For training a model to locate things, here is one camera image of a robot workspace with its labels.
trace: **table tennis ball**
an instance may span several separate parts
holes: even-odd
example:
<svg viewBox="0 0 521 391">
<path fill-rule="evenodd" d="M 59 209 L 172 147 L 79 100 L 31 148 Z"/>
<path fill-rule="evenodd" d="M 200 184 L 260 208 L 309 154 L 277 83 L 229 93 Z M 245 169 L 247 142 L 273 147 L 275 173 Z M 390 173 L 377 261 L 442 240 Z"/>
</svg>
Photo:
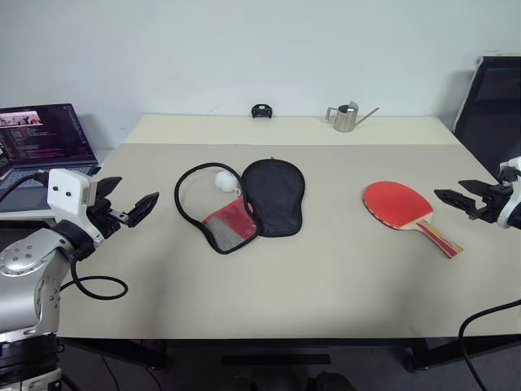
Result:
<svg viewBox="0 0 521 391">
<path fill-rule="evenodd" d="M 225 193 L 231 193 L 239 187 L 239 181 L 230 171 L 221 171 L 215 176 L 215 186 Z"/>
</svg>

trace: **table leg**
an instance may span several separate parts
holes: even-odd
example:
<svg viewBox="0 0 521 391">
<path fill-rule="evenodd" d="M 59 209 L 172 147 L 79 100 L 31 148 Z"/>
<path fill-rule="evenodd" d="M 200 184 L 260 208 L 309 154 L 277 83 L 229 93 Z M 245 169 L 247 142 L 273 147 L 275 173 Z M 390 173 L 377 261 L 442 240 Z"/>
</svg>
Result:
<svg viewBox="0 0 521 391">
<path fill-rule="evenodd" d="M 166 362 L 166 341 L 164 340 L 159 341 L 158 350 L 149 349 L 131 340 L 60 338 L 60 341 L 66 345 L 143 367 L 160 369 Z"/>
<path fill-rule="evenodd" d="M 469 357 L 508 349 L 521 345 L 521 335 L 508 336 L 468 336 L 465 338 L 466 351 Z M 405 359 L 405 369 L 409 372 L 426 371 L 440 365 L 463 360 L 462 350 L 458 340 L 429 349 L 426 340 L 418 340 L 412 346 L 413 354 Z"/>
</svg>

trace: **gray floor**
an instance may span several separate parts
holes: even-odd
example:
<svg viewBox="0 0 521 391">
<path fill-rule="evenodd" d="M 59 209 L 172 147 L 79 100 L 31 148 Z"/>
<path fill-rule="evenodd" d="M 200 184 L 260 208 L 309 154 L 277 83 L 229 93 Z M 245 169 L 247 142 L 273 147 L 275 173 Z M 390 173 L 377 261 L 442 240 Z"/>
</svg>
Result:
<svg viewBox="0 0 521 391">
<path fill-rule="evenodd" d="M 330 365 L 278 366 L 278 367 L 223 367 L 223 355 L 235 354 L 323 354 L 331 356 Z M 437 367 L 429 371 L 410 374 L 403 369 L 402 349 L 361 348 L 306 348 L 246 349 L 226 347 L 183 347 L 169 349 L 173 361 L 167 370 L 155 372 L 164 391 L 201 391 L 218 389 L 226 377 L 245 376 L 253 379 L 259 391 L 304 390 L 308 376 L 321 371 L 335 371 L 348 377 L 358 391 L 421 390 L 461 391 L 477 390 L 464 362 Z M 141 367 L 108 358 L 120 383 L 121 391 L 157 390 L 157 386 Z M 521 348 L 515 347 L 489 354 L 474 360 L 490 391 L 519 391 L 521 389 Z M 64 373 L 83 391 L 116 390 L 102 359 L 97 354 L 72 347 L 60 355 Z"/>
</svg>

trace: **wooden handle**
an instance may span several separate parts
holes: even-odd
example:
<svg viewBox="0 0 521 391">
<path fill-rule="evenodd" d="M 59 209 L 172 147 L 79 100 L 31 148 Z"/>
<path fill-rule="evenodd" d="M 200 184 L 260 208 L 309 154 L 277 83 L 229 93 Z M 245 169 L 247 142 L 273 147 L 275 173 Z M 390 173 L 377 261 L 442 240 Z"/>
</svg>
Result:
<svg viewBox="0 0 521 391">
<path fill-rule="evenodd" d="M 418 225 L 420 231 L 427 235 L 427 237 L 432 240 L 432 242 L 438 246 L 438 248 L 443 251 L 443 254 L 448 258 L 452 258 L 463 251 L 463 248 L 444 238 L 443 235 L 426 220 L 420 220 L 416 225 Z"/>
</svg>

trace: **red rubber surface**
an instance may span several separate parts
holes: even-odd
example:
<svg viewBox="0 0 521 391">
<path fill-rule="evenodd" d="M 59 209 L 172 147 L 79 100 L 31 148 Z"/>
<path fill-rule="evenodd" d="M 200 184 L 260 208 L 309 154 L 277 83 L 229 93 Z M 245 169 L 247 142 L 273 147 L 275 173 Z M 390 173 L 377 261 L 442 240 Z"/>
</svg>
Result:
<svg viewBox="0 0 521 391">
<path fill-rule="evenodd" d="M 432 212 L 425 198 L 397 182 L 376 182 L 364 191 L 364 204 L 383 224 L 401 229 Z"/>
</svg>

